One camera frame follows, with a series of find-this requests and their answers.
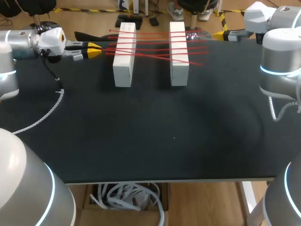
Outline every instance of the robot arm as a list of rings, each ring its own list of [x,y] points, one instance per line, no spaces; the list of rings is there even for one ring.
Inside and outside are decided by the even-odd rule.
[[[18,93],[12,48],[8,43],[0,42],[0,100],[15,97]]]
[[[35,30],[0,32],[0,100],[19,93],[14,59],[36,58],[42,53],[61,56],[66,38],[61,28],[38,35]]]
[[[275,9],[257,1],[245,11],[245,27],[256,33],[257,43],[262,44],[264,34],[270,30],[301,26],[300,14],[300,7],[280,6]]]
[[[270,97],[297,99],[301,71],[301,27],[267,32],[262,44],[262,92]]]

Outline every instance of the white cable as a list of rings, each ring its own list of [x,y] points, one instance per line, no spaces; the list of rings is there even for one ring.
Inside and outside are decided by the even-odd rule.
[[[280,119],[282,118],[282,116],[287,108],[289,108],[291,106],[298,106],[298,105],[299,105],[298,102],[290,102],[290,103],[284,105],[283,108],[281,109],[280,113],[278,114],[278,117],[276,117],[275,111],[274,111],[274,106],[273,106],[273,100],[271,97],[269,97],[269,107],[271,109],[271,114],[272,114],[272,118],[274,121],[280,121]]]
[[[104,210],[109,209],[106,205],[104,205],[103,202],[99,202],[92,194],[90,194],[90,198],[93,199],[93,201],[99,205],[101,208],[103,208]]]
[[[102,191],[102,198],[104,198],[105,192],[107,191],[108,184],[104,184]]]
[[[140,211],[141,210],[141,207],[139,206],[134,206],[134,205],[131,205],[125,201],[122,201],[120,199],[117,199],[117,198],[111,198],[111,197],[108,197],[108,202],[114,202],[114,203],[117,203],[119,204],[123,209],[132,209],[132,210],[136,210],[136,211]]]
[[[163,224],[164,224],[164,217],[165,216],[164,216],[164,210],[163,210],[163,206],[162,206],[162,203],[161,203],[161,200],[160,200],[159,196],[157,196],[156,193],[154,193],[152,190],[150,190],[150,189],[148,189],[146,187],[143,187],[143,186],[138,185],[138,184],[133,184],[133,185],[135,187],[137,187],[137,188],[140,188],[142,191],[146,191],[147,193],[151,194],[157,200],[159,211],[160,211],[160,215],[161,215],[159,226],[163,226]]]
[[[57,102],[55,103],[55,105],[50,109],[50,111],[47,113],[47,114],[45,114],[42,118],[40,118],[38,121],[36,121],[34,124],[32,124],[32,125],[30,125],[30,126],[28,126],[28,127],[26,127],[26,128],[24,128],[24,129],[20,129],[20,130],[18,130],[18,131],[16,131],[16,132],[13,132],[13,134],[18,134],[18,133],[22,133],[22,132],[24,132],[24,131],[27,131],[27,130],[29,130],[29,129],[31,129],[31,128],[33,128],[33,127],[35,127],[35,126],[37,126],[37,125],[39,125],[41,122],[43,122],[49,115],[51,115],[51,113],[58,107],[58,105],[60,104],[60,102],[61,102],[61,100],[62,100],[62,98],[63,98],[63,96],[64,96],[64,89],[61,89],[61,91],[59,91],[59,92],[57,92],[57,93],[59,93],[60,94],[60,97],[58,98],[58,100],[57,100]]]
[[[156,194],[155,192],[153,192],[152,190],[143,187],[141,185],[138,184],[134,184],[134,183],[119,183],[117,185],[115,185],[112,189],[110,189],[107,193],[107,202],[109,203],[110,206],[105,206],[101,200],[97,200],[92,194],[90,194],[90,197],[92,200],[95,201],[96,204],[98,204],[100,207],[102,207],[103,209],[131,209],[131,210],[137,210],[140,211],[141,210],[141,206],[134,206],[130,203],[128,203],[127,201],[132,200],[136,194],[140,193],[140,192],[145,192],[147,195],[152,195],[155,198],[155,203],[158,203],[158,207],[159,207],[159,211],[160,211],[160,222],[159,222],[159,226],[163,226],[164,224],[164,210],[163,210],[163,206],[160,200],[160,190],[159,187],[156,184],[153,184],[157,190],[158,190],[158,194]],[[118,196],[116,195],[115,197],[112,197],[112,193],[118,189]],[[99,190],[97,191],[98,197],[101,198],[100,194],[103,194],[103,192],[101,192],[101,188],[99,188]]]
[[[158,187],[158,185],[156,183],[151,183],[152,185],[154,185],[158,191],[157,196],[160,197],[160,189]]]

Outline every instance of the black table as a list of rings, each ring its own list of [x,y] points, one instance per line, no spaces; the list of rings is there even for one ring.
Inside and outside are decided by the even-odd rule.
[[[190,66],[186,87],[171,87],[169,62],[157,59],[135,59],[131,88],[115,87],[105,54],[50,65],[65,96],[18,136],[65,183],[276,176],[299,152],[301,117],[288,109],[273,122],[254,40],[206,45],[208,55],[190,57],[208,60]],[[17,73],[19,95],[0,105],[0,127],[9,131],[34,123],[58,99],[40,59],[17,62]]]

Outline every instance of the red stick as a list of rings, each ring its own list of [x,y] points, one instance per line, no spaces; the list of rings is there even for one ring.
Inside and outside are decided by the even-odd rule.
[[[115,51],[119,51],[119,52],[125,52],[125,53],[132,53],[130,51],[123,51],[123,50],[119,50],[119,49],[102,49],[102,51],[109,51],[109,52],[115,52]],[[196,55],[196,54],[207,54],[208,52],[191,52],[191,53],[168,53],[168,54],[152,54],[152,56],[171,56],[171,55]]]
[[[112,39],[169,39],[169,38],[183,38],[186,37],[186,35],[182,35],[182,36],[167,36],[167,37],[157,37],[157,38],[140,38],[140,37],[136,37],[136,38],[131,38],[131,37],[114,37],[114,36],[110,36],[108,39],[112,40]]]
[[[122,32],[122,31],[116,31],[116,30],[109,30],[110,32],[119,32],[119,33],[129,33],[129,34],[170,34],[170,33],[182,33],[182,32]],[[190,33],[190,32],[201,32],[203,30],[195,30],[195,31],[183,31],[185,33]]]
[[[207,46],[199,46],[199,47],[187,47],[187,48],[116,48],[116,47],[108,47],[107,49],[135,49],[141,51],[170,51],[172,49],[200,49],[200,48],[207,48]]]
[[[120,55],[124,55],[124,56],[138,56],[138,57],[150,57],[150,58],[156,58],[156,59],[163,59],[163,60],[168,60],[168,61],[177,61],[177,62],[182,62],[182,63],[188,63],[190,65],[199,65],[199,66],[203,66],[202,63],[195,63],[195,62],[189,62],[189,61],[184,61],[184,60],[175,60],[175,59],[170,59],[170,58],[165,58],[165,57],[159,57],[159,56],[153,56],[153,55],[145,55],[145,54],[138,54],[138,53],[135,53],[135,54],[115,54],[115,53],[105,53],[106,55],[117,55],[117,56],[120,56]]]
[[[184,60],[176,60],[176,59],[170,59],[170,58],[165,58],[165,57],[160,57],[160,56],[153,56],[153,55],[147,55],[147,54],[142,54],[142,53],[131,53],[128,51],[123,51],[123,50],[119,50],[120,52],[125,52],[127,54],[116,54],[116,53],[105,53],[106,55],[125,55],[125,56],[141,56],[141,57],[151,57],[151,58],[156,58],[156,59],[163,59],[163,60],[168,60],[168,61],[177,61],[177,62],[182,62],[182,63],[188,63],[188,64],[192,64],[192,65],[199,65],[202,66],[202,63],[195,63],[195,62],[189,62],[189,61],[184,61]]]
[[[171,55],[197,55],[197,54],[207,54],[208,52],[192,52],[192,53],[168,53],[168,54],[152,54],[152,56],[158,56],[158,57],[166,57]]]
[[[115,42],[110,43],[110,46],[117,44],[139,44],[139,45],[158,45],[158,44],[168,44],[170,42],[204,42],[206,40],[189,40],[189,41],[161,41],[161,42]]]

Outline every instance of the white block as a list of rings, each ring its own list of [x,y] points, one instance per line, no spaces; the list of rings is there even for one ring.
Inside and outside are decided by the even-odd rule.
[[[135,23],[121,23],[120,31],[136,32]],[[114,57],[113,71],[114,71],[115,86],[131,87],[135,56],[129,56],[127,54],[135,54],[136,34],[119,33],[116,48],[117,49],[125,48],[125,49],[120,49],[120,51],[116,50],[116,54],[118,55],[115,55]]]
[[[188,62],[187,54],[187,43],[186,43],[186,33],[184,22],[170,22],[169,24],[170,41],[182,41],[182,42],[170,42],[169,48],[170,56],[172,61],[170,61],[170,79],[172,86],[187,86],[189,63],[183,63],[176,60],[182,60]]]

